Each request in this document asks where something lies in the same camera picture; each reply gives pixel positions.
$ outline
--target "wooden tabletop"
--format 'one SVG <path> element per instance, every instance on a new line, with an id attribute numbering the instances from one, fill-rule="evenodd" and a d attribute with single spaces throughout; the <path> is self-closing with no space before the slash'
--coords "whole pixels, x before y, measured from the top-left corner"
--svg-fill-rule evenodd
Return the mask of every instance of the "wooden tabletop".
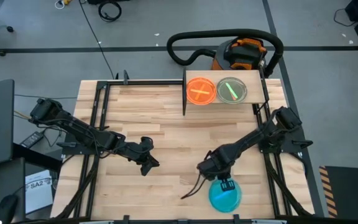
<path id="1" fill-rule="evenodd" d="M 96 82 L 81 82 L 75 107 L 74 116 L 87 123 Z M 286 106 L 280 80 L 269 79 L 267 86 L 272 111 Z M 210 205 L 209 181 L 196 195 L 180 199 L 195 184 L 196 165 L 209 150 L 232 143 L 257 127 L 250 104 L 188 104 L 186 116 L 182 116 L 181 99 L 180 85 L 112 86 L 106 126 L 125 134 L 126 141 L 139 142 L 142 136 L 151 137 L 155 146 L 151 153 L 160 167 L 152 168 L 143 177 L 140 166 L 120 156 L 100 160 L 92 220 L 122 220 L 124 215 L 130 215 L 132 220 L 222 219 L 232 218 L 235 213 L 241 218 L 273 218 L 263 155 L 257 146 L 243 152 L 232 168 L 232 176 L 242 190 L 241 204 L 234 212 L 217 212 Z M 287 154 L 282 154 L 281 159 L 288 188 L 313 213 L 302 163 Z M 76 192 L 82 160 L 83 156 L 75 156 L 62 167 L 51 217 L 58 215 Z M 281 193 L 276 189 L 284 214 Z M 88 190 L 83 198 L 82 215 L 87 198 Z"/>

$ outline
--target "orange vacuum cleaner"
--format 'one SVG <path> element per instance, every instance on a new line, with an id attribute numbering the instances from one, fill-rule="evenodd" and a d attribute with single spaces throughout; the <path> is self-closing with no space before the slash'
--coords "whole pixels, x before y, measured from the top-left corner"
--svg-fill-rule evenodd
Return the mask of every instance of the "orange vacuum cleaner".
<path id="1" fill-rule="evenodd" d="M 180 59 L 173 51 L 173 43 L 183 39 L 199 39 L 211 37 L 236 37 L 225 41 L 216 51 L 198 49 L 187 60 Z M 213 58 L 212 70 L 255 70 L 265 62 L 267 53 L 263 40 L 270 42 L 274 54 L 268 65 L 264 63 L 264 76 L 268 78 L 283 55 L 283 42 L 273 34 L 255 29 L 226 29 L 175 34 L 168 39 L 167 50 L 171 58 L 179 65 L 192 64 L 200 55 Z"/>

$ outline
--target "vacuum hose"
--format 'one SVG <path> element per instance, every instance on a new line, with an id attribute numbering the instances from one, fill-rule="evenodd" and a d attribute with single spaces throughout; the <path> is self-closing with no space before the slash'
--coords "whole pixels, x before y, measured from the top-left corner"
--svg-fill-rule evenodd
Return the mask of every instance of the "vacuum hose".
<path id="1" fill-rule="evenodd" d="M 215 57 L 216 52 L 209 49 L 198 49 L 192 53 L 189 59 L 182 60 L 180 59 L 172 49 L 172 44 L 177 40 L 183 39 L 198 39 L 198 38 L 210 38 L 210 37 L 241 37 L 241 38 L 258 38 L 262 40 L 267 40 L 273 44 L 275 51 L 272 59 L 269 61 L 265 69 L 265 76 L 269 77 L 273 73 L 274 67 L 277 65 L 280 58 L 283 56 L 284 46 L 283 42 L 273 34 L 270 34 L 265 31 L 255 30 L 255 29 L 226 29 L 226 30 L 210 30 L 210 31 L 197 31 L 197 32 L 183 32 L 180 34 L 175 34 L 168 39 L 167 50 L 171 58 L 178 63 L 179 65 L 190 65 L 192 64 L 200 55 L 205 55 L 209 57 Z"/>

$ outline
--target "black and yellow striped edge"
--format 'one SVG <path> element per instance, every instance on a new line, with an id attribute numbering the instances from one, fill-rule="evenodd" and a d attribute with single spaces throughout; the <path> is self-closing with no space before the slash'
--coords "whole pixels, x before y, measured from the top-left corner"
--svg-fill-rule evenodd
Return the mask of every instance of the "black and yellow striped edge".
<path id="1" fill-rule="evenodd" d="M 328 216 L 330 218 L 336 218 L 338 213 L 336 211 L 336 206 L 334 202 L 333 189 L 331 188 L 331 183 L 329 181 L 328 171 L 325 166 L 319 168 L 321 181 L 323 183 L 324 196 L 326 197 Z"/>

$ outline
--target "paper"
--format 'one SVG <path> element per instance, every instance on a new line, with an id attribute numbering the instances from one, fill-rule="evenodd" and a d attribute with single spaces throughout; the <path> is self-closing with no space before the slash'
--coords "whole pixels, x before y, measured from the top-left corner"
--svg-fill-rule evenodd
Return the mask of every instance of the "paper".
<path id="1" fill-rule="evenodd" d="M 53 203 L 52 178 L 49 170 L 25 177 L 25 213 L 44 208 Z"/>

